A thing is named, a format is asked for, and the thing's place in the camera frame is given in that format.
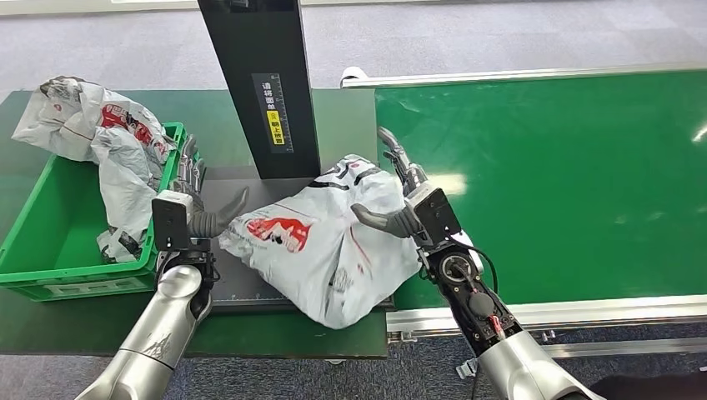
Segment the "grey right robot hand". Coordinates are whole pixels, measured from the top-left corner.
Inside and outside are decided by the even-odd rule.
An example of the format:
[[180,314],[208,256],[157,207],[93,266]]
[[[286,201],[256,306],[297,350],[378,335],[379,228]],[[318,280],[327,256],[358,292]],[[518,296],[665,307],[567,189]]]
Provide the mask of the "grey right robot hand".
[[427,182],[424,170],[410,162],[404,147],[385,127],[377,131],[379,139],[387,146],[384,156],[393,164],[404,195],[404,206],[387,214],[371,212],[363,204],[354,204],[351,210],[364,225],[389,233],[398,238],[413,238],[419,246],[430,244],[429,235],[417,214],[416,208],[434,190]]

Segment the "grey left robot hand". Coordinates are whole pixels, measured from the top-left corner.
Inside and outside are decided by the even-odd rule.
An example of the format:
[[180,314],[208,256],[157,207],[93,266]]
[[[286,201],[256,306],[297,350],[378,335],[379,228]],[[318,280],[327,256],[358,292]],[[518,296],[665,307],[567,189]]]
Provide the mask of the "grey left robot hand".
[[188,232],[192,238],[216,238],[245,208],[250,189],[248,186],[237,192],[232,200],[216,212],[205,210],[201,191],[206,173],[205,161],[197,155],[198,146],[194,136],[188,135],[183,143],[178,161],[178,175],[169,184],[169,189],[185,193],[192,200]]

